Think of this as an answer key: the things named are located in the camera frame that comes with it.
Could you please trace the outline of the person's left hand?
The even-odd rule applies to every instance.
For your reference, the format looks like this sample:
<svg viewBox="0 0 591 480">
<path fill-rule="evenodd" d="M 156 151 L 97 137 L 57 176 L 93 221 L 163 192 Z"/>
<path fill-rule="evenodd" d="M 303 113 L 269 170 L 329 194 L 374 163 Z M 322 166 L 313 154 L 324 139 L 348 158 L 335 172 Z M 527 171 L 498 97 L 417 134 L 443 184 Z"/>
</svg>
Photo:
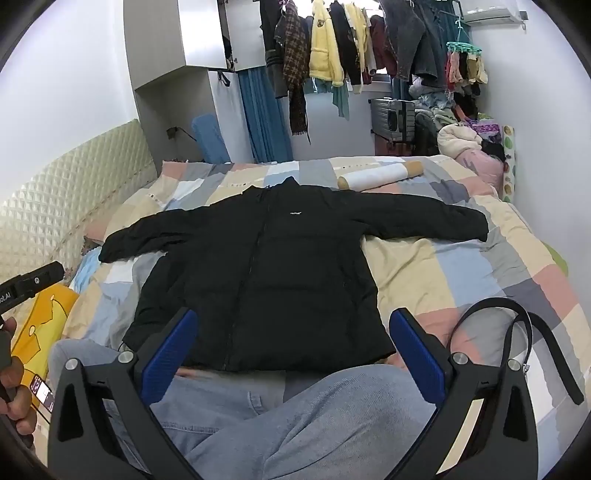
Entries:
<svg viewBox="0 0 591 480">
<path fill-rule="evenodd" d="M 32 435 L 36 429 L 37 414 L 32 406 L 30 390 L 22 384 L 24 366 L 17 357 L 11 357 L 9 366 L 1 371 L 1 384 L 14 393 L 10 402 L 1 400 L 1 414 L 15 422 L 21 436 Z"/>
</svg>

